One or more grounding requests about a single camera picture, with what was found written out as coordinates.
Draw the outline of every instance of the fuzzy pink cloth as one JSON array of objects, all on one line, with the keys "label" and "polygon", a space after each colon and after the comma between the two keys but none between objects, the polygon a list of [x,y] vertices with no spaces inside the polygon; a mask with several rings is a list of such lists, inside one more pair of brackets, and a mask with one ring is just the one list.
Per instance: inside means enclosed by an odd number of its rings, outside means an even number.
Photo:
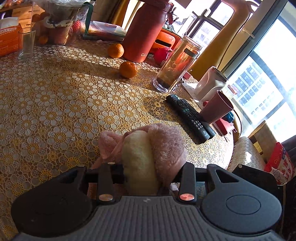
[{"label": "fuzzy pink cloth", "polygon": [[[185,141],[180,130],[176,126],[161,123],[140,127],[136,130],[148,133],[158,181],[161,186],[170,187],[174,177],[186,162]],[[98,168],[102,163],[110,161],[120,163],[124,138],[136,130],[127,132],[123,136],[103,131],[98,138],[101,157],[91,168]]]}]

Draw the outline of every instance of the table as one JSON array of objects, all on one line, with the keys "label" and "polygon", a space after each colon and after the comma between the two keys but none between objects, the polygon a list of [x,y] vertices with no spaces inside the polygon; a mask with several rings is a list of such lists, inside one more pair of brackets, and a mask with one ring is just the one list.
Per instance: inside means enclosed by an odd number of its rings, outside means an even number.
[{"label": "table", "polygon": [[[72,47],[36,47],[28,62],[16,53],[0,58],[0,240],[17,232],[13,200],[79,163],[90,167],[99,156],[96,137],[106,129],[124,134],[156,122],[177,125],[189,162],[227,168],[232,135],[194,144],[164,105],[167,94],[153,91],[154,62],[137,64],[138,75],[127,80],[118,71],[123,60],[108,58],[107,47],[79,40]],[[174,93],[190,100],[181,86]],[[82,132],[83,125],[92,131]]]}]

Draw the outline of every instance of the red water bottle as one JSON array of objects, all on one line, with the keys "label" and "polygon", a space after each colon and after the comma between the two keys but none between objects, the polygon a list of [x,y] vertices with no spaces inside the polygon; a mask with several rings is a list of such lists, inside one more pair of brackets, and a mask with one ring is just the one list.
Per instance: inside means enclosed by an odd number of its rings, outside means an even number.
[{"label": "red water bottle", "polygon": [[147,57],[171,8],[168,0],[143,2],[145,3],[137,11],[122,43],[123,57],[136,63],[143,62]]}]

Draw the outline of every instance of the clear glass cup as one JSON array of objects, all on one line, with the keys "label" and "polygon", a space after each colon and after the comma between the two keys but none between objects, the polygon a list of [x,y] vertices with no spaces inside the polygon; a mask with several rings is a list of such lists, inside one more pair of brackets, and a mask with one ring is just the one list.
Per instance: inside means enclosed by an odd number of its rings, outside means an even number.
[{"label": "clear glass cup", "polygon": [[153,79],[154,87],[160,92],[170,92],[200,54],[202,47],[184,36]]},{"label": "clear glass cup", "polygon": [[33,31],[32,27],[23,28],[19,31],[19,60],[26,61],[33,57],[35,34],[36,31]]}]

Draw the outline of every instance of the black remote control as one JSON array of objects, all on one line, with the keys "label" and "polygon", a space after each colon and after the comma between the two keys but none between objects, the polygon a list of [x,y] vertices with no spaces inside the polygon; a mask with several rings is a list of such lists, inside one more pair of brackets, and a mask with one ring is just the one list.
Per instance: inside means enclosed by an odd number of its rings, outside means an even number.
[{"label": "black remote control", "polygon": [[176,95],[166,97],[166,102],[174,110],[195,144],[205,143],[215,136],[214,130],[206,123],[201,115],[185,100]]}]

